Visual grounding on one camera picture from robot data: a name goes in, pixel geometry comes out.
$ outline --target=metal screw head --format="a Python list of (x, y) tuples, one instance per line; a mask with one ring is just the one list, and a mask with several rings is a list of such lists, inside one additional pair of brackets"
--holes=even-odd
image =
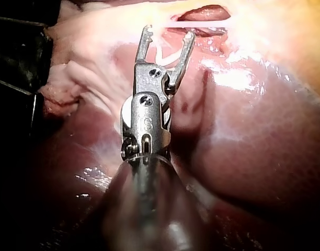
[(157, 68), (150, 70), (150, 76), (152, 78), (158, 78), (161, 77), (161, 71)]
[(150, 106), (153, 103), (152, 98), (150, 96), (143, 96), (140, 99), (140, 104), (142, 106)]

